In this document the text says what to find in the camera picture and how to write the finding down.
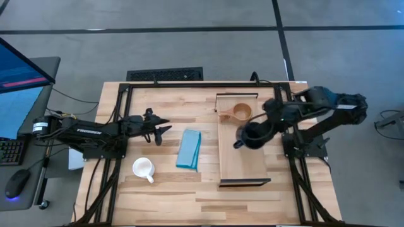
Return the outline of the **grey stand leg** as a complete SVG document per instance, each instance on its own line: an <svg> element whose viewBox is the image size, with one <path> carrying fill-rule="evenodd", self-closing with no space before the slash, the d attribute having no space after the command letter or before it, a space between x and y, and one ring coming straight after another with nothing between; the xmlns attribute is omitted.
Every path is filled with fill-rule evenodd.
<svg viewBox="0 0 404 227"><path fill-rule="evenodd" d="M386 112L394 112L393 115L385 117L383 114ZM376 132L387 139L404 141L404 110L383 110L380 113L382 120L374 122L374 128ZM384 129L386 126L395 125L398 128L398 132L401 137L389 137L382 134L379 130Z"/></svg>

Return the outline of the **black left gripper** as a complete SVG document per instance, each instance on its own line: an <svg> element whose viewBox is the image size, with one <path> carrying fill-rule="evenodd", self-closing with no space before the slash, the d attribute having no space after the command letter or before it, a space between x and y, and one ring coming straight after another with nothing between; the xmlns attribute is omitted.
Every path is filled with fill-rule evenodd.
<svg viewBox="0 0 404 227"><path fill-rule="evenodd" d="M153 113L152 108L145 110L143 118L140 115L131 115L124 117L121 120L121 132L127 137L145 136L147 134L154 134L155 144L160 146L162 144L162 134L167 132L172 126L165 126L155 128L155 125L165 124L170 120L162 119Z"/></svg>

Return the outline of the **teal folded towel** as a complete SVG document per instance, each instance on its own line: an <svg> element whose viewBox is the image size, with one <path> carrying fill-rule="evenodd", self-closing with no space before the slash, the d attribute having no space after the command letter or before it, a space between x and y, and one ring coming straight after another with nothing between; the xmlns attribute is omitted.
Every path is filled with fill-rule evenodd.
<svg viewBox="0 0 404 227"><path fill-rule="evenodd" d="M176 167L198 171L201 132L186 129L182 135L181 145L176 160Z"/></svg>

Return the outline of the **dark blue mug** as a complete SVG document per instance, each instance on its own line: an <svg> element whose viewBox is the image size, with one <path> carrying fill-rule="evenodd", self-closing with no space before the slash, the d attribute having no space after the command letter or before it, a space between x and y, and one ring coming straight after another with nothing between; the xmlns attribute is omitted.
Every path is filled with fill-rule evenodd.
<svg viewBox="0 0 404 227"><path fill-rule="evenodd" d="M236 142L233 144L235 149L239 149L245 146L249 149L259 149L263 147L271 139L267 139L267 134L265 137L256 138L255 127L260 124L258 122L250 122L246 125L240 126L235 133Z"/></svg>

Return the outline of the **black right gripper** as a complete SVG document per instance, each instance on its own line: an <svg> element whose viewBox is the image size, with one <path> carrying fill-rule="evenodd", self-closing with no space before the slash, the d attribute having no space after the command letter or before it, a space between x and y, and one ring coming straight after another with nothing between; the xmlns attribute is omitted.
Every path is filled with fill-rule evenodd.
<svg viewBox="0 0 404 227"><path fill-rule="evenodd" d="M296 104L285 103L281 100L271 98L264 102L263 110L266 112L268 123L262 122L255 127L256 138L265 137L272 139L276 134L275 124L293 125L300 120L299 107Z"/></svg>

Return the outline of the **grey desk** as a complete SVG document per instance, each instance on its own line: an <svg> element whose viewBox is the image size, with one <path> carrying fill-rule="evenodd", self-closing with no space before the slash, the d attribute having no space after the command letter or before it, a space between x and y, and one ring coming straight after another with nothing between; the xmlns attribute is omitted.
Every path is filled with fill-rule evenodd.
<svg viewBox="0 0 404 227"><path fill-rule="evenodd" d="M45 114L45 108L47 107L51 95L52 85L56 83L61 58L58 56L35 57L30 58L29 61L32 62L34 69L49 80L50 84L42 87L42 91L39 93L35 103L32 105L32 108L18 129L17 135L28 140L25 145L25 155L22 164L11 166L0 165L0 212L19 211L31 208L35 204L38 186L43 177L42 165L44 161L42 158L44 158L47 148L35 144L35 139L32 135L33 120ZM21 193L17 195L17 197L10 199L6 197L6 185L11 177L22 169L28 170L30 176Z"/></svg>

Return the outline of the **white ceramic mug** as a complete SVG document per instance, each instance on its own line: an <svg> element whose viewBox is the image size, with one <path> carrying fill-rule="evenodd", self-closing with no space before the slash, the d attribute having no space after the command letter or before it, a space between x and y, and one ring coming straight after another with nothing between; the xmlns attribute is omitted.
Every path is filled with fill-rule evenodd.
<svg viewBox="0 0 404 227"><path fill-rule="evenodd" d="M147 179L150 183L154 182L155 166L148 158L138 158L133 163L132 171L137 177Z"/></svg>

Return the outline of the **black floor vent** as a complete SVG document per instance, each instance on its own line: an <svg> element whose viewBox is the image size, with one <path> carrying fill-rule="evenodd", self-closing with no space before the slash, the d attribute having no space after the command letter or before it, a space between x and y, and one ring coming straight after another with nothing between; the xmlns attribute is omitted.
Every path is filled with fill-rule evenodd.
<svg viewBox="0 0 404 227"><path fill-rule="evenodd" d="M126 81L203 81L202 67L128 71Z"/></svg>

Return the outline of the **wooden tray with black ends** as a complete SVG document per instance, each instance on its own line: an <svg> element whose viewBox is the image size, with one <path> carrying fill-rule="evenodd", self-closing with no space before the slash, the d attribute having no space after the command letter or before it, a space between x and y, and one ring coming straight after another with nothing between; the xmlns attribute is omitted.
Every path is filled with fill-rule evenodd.
<svg viewBox="0 0 404 227"><path fill-rule="evenodd" d="M228 110L238 103L246 103L252 109L252 117L262 111L258 108L257 93L218 93L215 112ZM218 117L218 152L220 165L220 187L256 187L271 181L267 176L263 148L235 149L236 130L242 125L220 122Z"/></svg>

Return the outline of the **white box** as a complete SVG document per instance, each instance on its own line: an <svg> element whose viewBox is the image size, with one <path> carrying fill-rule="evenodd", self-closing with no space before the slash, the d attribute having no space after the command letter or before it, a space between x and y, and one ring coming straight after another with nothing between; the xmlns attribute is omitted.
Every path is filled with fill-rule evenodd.
<svg viewBox="0 0 404 227"><path fill-rule="evenodd" d="M84 167L83 153L69 148L68 153L68 170L77 170Z"/></svg>

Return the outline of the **black computer mouse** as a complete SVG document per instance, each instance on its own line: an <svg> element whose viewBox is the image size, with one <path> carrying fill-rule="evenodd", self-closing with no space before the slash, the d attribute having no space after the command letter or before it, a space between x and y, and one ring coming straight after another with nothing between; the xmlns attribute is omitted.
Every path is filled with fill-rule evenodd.
<svg viewBox="0 0 404 227"><path fill-rule="evenodd" d="M8 180L4 193L8 199L14 199L18 197L23 191L28 179L30 178L30 171L27 169L21 169L15 172L15 174Z"/></svg>

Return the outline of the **computer monitor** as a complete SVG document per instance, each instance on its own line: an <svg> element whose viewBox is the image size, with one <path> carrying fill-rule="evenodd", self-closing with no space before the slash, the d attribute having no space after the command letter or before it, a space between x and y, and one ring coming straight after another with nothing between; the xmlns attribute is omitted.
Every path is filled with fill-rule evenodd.
<svg viewBox="0 0 404 227"><path fill-rule="evenodd" d="M17 138L42 87L49 84L27 57L0 38L0 137Z"/></svg>

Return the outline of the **wooden cup with handle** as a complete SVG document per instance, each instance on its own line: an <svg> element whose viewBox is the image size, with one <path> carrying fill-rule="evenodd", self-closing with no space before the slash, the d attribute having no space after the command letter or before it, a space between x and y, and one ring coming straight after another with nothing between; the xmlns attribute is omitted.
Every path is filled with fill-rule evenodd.
<svg viewBox="0 0 404 227"><path fill-rule="evenodd" d="M252 114L252 109L248 104L238 103L228 110L218 112L218 117L220 122L242 125L251 119Z"/></svg>

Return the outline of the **black backlit keyboard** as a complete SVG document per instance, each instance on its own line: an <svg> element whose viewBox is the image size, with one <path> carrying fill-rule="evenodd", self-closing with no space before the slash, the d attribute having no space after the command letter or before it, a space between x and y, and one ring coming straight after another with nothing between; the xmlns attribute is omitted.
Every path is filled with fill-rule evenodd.
<svg viewBox="0 0 404 227"><path fill-rule="evenodd" d="M15 166L23 163L28 139L18 137L7 139L0 137L0 166Z"/></svg>

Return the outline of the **black aluminium table frame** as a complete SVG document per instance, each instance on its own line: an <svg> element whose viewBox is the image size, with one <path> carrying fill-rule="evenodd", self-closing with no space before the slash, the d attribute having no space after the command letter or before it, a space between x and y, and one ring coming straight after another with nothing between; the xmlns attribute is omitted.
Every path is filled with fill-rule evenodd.
<svg viewBox="0 0 404 227"><path fill-rule="evenodd" d="M260 187L219 187L217 115L218 93L257 93L258 103L273 97L267 83L252 81L181 81L179 83L134 83L131 91L119 92L118 82L103 86L95 120L106 122L118 100L121 114L140 115L147 108L172 126L160 146L143 138L128 142L117 183L108 191L92 222L113 226L160 225L276 225L299 224L299 208L306 219L314 209L306 195L295 197L288 159L281 137L275 136L263 148L267 176L271 181ZM176 167L184 131L201 132L198 171ZM137 177L133 163L141 157L155 166L154 182Z"/></svg>

